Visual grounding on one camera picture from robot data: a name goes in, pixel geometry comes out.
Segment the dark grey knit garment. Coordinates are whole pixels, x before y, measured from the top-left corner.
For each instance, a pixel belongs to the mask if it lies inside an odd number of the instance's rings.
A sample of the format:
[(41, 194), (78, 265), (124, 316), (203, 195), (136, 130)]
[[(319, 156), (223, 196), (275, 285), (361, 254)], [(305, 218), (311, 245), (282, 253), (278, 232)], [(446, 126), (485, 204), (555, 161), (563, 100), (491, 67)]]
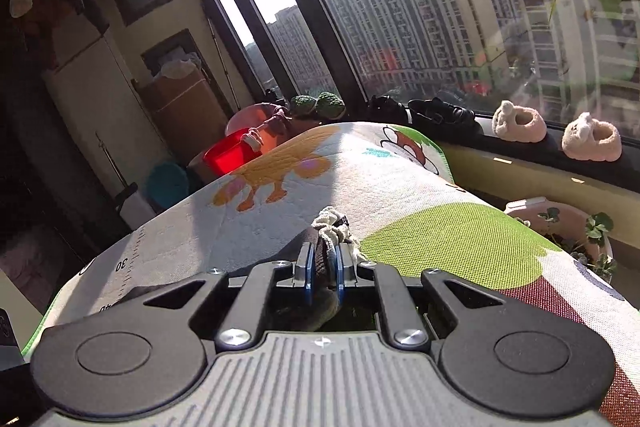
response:
[(316, 247), (316, 273), (314, 273), (314, 300), (307, 307), (303, 294), (299, 297), (278, 297), (271, 306), (268, 324), (274, 329), (291, 329), (291, 331), (318, 331), (326, 323), (337, 316), (342, 305), (337, 301), (335, 287), (335, 246), (339, 243), (352, 243), (352, 257), (358, 263), (367, 259), (360, 251), (360, 242), (350, 231), (349, 222), (344, 212), (333, 206), (322, 208), (311, 221), (311, 225), (299, 232), (277, 254), (270, 257), (272, 261), (289, 261), (292, 263), (293, 280), (294, 265), (299, 248), (304, 242)]

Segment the colourful cartoon play mat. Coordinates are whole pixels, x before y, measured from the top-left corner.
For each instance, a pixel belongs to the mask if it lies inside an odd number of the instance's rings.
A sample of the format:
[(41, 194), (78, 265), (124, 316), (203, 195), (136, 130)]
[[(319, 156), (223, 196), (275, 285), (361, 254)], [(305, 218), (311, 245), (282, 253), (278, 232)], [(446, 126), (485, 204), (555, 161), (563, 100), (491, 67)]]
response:
[(170, 283), (269, 258), (326, 207), (360, 251), (416, 277), (446, 270), (601, 334), (616, 373), (601, 410), (639, 421), (639, 313), (608, 283), (454, 182), (442, 150), (399, 124), (306, 131), (209, 183), (94, 258), (43, 315), (51, 327), (113, 306), (136, 286)]

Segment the red plastic bucket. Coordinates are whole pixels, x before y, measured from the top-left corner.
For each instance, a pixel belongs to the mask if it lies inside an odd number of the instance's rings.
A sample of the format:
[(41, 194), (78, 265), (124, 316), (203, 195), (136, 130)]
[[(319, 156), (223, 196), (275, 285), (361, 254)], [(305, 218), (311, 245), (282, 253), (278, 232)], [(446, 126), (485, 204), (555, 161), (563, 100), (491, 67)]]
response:
[(215, 176), (224, 176), (262, 155), (262, 141), (256, 131), (241, 128), (209, 147), (204, 164)]

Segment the pink plastic basin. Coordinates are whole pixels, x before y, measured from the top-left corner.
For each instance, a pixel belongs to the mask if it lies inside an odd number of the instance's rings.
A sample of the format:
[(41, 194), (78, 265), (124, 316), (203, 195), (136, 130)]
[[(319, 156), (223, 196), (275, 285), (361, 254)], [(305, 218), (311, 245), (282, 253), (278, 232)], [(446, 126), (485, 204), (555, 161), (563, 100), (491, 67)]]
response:
[(257, 103), (240, 109), (228, 121), (224, 134), (245, 128), (256, 129), (261, 136), (287, 136), (290, 133), (285, 109), (273, 103)]

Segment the right green knit slipper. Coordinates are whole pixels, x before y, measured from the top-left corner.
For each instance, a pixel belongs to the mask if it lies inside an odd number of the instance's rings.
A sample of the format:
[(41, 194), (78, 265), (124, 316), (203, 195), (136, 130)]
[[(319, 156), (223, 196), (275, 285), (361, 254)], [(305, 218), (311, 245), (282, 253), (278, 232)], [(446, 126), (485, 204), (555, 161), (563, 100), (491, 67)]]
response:
[(340, 120), (346, 114), (346, 105), (335, 93), (322, 92), (317, 98), (316, 113), (322, 120)]

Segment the green knit slipper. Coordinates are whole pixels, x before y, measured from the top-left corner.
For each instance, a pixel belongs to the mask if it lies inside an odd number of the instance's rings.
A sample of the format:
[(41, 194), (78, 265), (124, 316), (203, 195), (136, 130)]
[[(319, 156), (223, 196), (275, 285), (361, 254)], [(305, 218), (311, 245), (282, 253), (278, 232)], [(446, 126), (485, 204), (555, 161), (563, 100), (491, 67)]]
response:
[(322, 92), (317, 98), (316, 113), (322, 120), (340, 120), (346, 114), (346, 105), (335, 93)]
[(316, 113), (318, 100), (308, 94), (299, 94), (293, 96), (288, 102), (288, 108), (293, 117), (296, 118), (310, 118)]

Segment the black shoe on sill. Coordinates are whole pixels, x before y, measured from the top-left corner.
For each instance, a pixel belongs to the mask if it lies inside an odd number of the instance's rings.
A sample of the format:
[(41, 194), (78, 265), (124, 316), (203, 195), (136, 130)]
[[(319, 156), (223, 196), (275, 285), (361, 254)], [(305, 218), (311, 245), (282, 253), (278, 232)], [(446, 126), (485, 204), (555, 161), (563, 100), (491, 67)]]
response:
[(368, 121), (379, 124), (401, 124), (409, 126), (412, 121), (410, 110), (391, 96), (373, 95), (367, 109)]
[(454, 105), (440, 98), (408, 102), (412, 127), (427, 136), (459, 139), (480, 130), (471, 109)]

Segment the left green knit slipper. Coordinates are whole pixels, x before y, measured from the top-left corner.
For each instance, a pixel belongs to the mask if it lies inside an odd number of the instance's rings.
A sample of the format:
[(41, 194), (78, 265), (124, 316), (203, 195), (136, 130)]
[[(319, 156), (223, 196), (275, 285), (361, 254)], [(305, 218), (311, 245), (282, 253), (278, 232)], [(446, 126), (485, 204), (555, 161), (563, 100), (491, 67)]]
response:
[(308, 94), (299, 94), (293, 96), (288, 102), (288, 108), (293, 117), (296, 118), (310, 118), (316, 113), (318, 100)]

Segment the teal plastic basin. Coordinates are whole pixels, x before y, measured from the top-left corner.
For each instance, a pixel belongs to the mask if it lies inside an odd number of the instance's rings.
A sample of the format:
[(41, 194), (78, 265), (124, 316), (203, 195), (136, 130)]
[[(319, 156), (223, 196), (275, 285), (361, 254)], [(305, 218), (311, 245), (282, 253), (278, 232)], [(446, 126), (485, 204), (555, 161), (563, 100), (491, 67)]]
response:
[(166, 210), (190, 195), (190, 181), (179, 165), (163, 162), (151, 170), (145, 194), (155, 206)]

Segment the white black trash bin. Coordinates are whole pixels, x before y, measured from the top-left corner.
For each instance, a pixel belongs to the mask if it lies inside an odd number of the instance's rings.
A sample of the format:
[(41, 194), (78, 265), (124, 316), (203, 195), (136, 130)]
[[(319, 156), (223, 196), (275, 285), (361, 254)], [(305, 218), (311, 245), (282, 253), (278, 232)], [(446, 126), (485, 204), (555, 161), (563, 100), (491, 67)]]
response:
[(156, 217), (156, 212), (139, 190), (136, 182), (125, 186), (114, 198), (115, 210), (134, 231)]

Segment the brown cardboard box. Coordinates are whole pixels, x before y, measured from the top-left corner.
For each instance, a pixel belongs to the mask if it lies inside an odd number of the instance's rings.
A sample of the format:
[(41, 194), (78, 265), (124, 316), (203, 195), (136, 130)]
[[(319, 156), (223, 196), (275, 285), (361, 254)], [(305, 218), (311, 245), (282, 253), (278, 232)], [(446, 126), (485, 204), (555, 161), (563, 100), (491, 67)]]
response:
[(181, 78), (156, 76), (134, 85), (171, 154), (189, 162), (224, 137), (226, 114), (203, 72), (195, 67)]

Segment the left pink fluffy slipper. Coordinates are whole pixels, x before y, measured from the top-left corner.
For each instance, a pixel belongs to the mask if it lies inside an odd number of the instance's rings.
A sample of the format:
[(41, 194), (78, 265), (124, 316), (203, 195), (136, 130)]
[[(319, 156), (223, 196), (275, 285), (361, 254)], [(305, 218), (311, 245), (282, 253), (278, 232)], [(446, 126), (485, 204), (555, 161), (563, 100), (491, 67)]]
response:
[(547, 135), (547, 125), (536, 109), (502, 101), (492, 116), (491, 129), (508, 142), (538, 143)]

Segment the pink fluffy slipper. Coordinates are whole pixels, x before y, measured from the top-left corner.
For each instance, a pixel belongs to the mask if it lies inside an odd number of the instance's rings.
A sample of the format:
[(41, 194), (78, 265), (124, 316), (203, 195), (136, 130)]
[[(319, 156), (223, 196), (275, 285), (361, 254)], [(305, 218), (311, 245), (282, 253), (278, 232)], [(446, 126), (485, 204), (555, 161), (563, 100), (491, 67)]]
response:
[(593, 118), (589, 112), (566, 126), (561, 145), (567, 157), (580, 161), (613, 162), (623, 154), (622, 138), (614, 124)]
[(502, 101), (492, 116), (491, 129), (508, 142), (538, 143), (547, 135), (547, 125), (536, 109)]

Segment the pink flower pot with plant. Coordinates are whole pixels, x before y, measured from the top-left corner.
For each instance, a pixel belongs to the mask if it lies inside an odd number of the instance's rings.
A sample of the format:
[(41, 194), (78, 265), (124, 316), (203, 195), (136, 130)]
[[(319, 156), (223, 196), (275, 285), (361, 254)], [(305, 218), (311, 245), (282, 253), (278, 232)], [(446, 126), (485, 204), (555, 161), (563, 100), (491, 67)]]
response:
[(616, 262), (608, 236), (614, 230), (614, 221), (607, 213), (588, 215), (545, 197), (508, 202), (504, 212), (561, 247), (601, 280), (612, 282)]

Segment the right pink fluffy slipper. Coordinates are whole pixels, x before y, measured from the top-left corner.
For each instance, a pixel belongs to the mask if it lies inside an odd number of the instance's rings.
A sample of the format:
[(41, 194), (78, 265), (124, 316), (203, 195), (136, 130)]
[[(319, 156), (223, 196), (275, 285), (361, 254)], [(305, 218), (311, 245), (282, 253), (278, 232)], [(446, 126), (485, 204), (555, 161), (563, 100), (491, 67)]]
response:
[(561, 145), (567, 157), (580, 161), (613, 162), (623, 154), (622, 138), (614, 124), (593, 118), (589, 112), (566, 126)]

